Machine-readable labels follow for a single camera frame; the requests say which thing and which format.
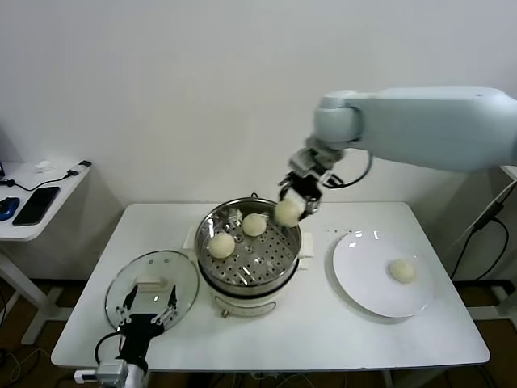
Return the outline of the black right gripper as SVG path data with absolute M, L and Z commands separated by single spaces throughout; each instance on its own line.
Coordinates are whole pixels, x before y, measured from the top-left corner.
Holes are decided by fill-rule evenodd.
M 284 200 L 289 193 L 296 193 L 305 204 L 305 218 L 315 214 L 320 206 L 322 192 L 318 187 L 318 179 L 307 175 L 300 177 L 295 173 L 288 173 L 279 182 L 279 201 Z

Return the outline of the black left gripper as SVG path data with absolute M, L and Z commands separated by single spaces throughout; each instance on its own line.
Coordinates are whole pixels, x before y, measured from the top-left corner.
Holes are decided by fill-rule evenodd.
M 144 360 L 152 339 L 164 333 L 168 326 L 178 316 L 178 298 L 176 285 L 170 291 L 166 307 L 160 314 L 131 314 L 132 304 L 136 298 L 138 285 L 124 297 L 122 306 L 116 307 L 117 320 L 124 342 L 119 357 L 123 360 Z

